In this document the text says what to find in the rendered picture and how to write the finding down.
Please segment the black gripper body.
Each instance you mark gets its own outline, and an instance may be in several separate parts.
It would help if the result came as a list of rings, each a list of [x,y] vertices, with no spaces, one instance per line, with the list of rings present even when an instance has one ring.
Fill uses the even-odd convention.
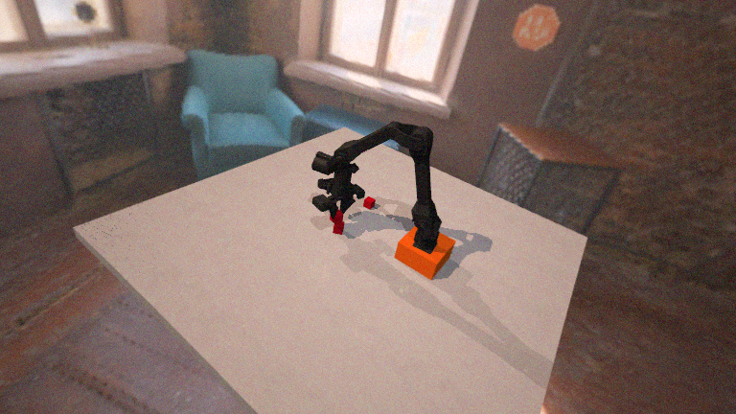
[[[312,204],[320,211],[325,212],[336,206],[339,200],[347,199],[351,200],[356,195],[356,198],[361,199],[365,196],[365,191],[360,188],[357,184],[352,184],[351,181],[346,184],[341,184],[334,179],[331,179],[333,188],[330,190],[332,195],[326,197],[325,195],[318,195],[312,198]]]

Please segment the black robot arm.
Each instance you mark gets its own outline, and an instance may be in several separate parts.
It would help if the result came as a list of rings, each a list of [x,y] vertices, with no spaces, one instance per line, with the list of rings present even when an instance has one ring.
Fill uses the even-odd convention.
[[[316,153],[311,168],[314,171],[330,175],[333,178],[318,179],[317,186],[330,194],[334,181],[346,184],[351,181],[352,173],[356,173],[359,167],[350,164],[363,152],[387,141],[394,140],[402,147],[408,148],[414,160],[417,201],[411,210],[412,221],[417,227],[414,237],[414,247],[431,254],[437,244],[439,228],[442,223],[437,215],[436,207],[431,199],[430,166],[429,156],[433,142],[433,132],[426,126],[415,126],[391,122],[367,136],[345,142],[334,153],[333,156],[322,151]]]

